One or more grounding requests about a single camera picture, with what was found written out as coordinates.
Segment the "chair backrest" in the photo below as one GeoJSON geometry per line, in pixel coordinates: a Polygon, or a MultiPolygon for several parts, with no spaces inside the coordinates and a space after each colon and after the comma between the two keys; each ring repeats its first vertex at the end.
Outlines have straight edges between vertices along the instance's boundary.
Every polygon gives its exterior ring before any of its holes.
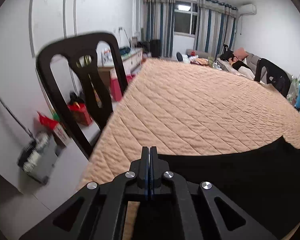
{"type": "Polygon", "coordinates": [[[119,53],[118,42],[110,33],[90,33],[57,41],[46,46],[37,56],[36,62],[40,80],[49,100],[62,123],[70,132],[72,138],[86,157],[91,155],[93,147],[86,139],[69,111],[51,71],[50,62],[53,56],[57,54],[60,54],[67,59],[69,67],[80,80],[85,95],[87,110],[98,124],[100,130],[102,130],[113,110],[111,96],[98,73],[98,55],[96,49],[100,41],[105,41],[110,46],[115,71],[123,95],[128,86],[128,82],[119,53]],[[87,55],[91,57],[91,62],[88,65],[81,66],[79,58],[87,55]],[[101,107],[98,106],[94,90],[100,98],[102,104],[101,107]]]}
{"type": "Polygon", "coordinates": [[[227,44],[223,44],[223,53],[229,50],[229,46],[227,44]]]}
{"type": "Polygon", "coordinates": [[[258,60],[254,80],[260,82],[261,71],[263,67],[265,67],[267,70],[267,84],[272,84],[284,97],[287,97],[291,81],[287,73],[277,65],[273,64],[271,61],[265,58],[261,58],[258,60]]]}

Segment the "woman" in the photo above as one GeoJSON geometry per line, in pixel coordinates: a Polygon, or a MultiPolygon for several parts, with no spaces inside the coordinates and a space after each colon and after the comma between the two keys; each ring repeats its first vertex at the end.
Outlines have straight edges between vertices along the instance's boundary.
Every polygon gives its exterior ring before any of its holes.
{"type": "Polygon", "coordinates": [[[237,57],[233,57],[233,60],[230,58],[229,63],[236,71],[245,75],[250,80],[254,80],[254,74],[251,69],[237,57]]]}

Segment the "black metal bracket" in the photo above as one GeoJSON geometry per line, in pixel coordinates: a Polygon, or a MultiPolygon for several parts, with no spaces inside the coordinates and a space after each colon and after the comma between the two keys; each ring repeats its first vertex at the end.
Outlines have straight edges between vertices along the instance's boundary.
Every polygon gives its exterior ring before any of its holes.
{"type": "Polygon", "coordinates": [[[158,158],[156,147],[143,147],[129,171],[112,182],[88,183],[20,240],[119,240],[128,201],[167,199],[179,216],[180,239],[276,239],[214,185],[186,181],[158,158]]]}

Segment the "ceiling light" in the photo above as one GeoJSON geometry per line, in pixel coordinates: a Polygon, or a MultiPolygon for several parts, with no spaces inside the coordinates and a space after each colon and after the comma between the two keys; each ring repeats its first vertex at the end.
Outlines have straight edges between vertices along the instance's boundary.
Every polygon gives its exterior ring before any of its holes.
{"type": "Polygon", "coordinates": [[[191,8],[191,6],[182,5],[182,4],[178,5],[178,10],[180,10],[180,11],[186,11],[186,12],[188,12],[188,11],[190,11],[190,8],[191,8]]]}

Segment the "black bag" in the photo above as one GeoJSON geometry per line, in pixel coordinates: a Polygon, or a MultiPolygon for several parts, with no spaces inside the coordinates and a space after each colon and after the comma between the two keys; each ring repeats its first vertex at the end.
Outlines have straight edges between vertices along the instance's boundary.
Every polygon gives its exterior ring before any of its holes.
{"type": "Polygon", "coordinates": [[[220,55],[220,59],[221,60],[229,60],[230,58],[233,58],[233,51],[232,50],[228,50],[225,53],[220,55]]]}

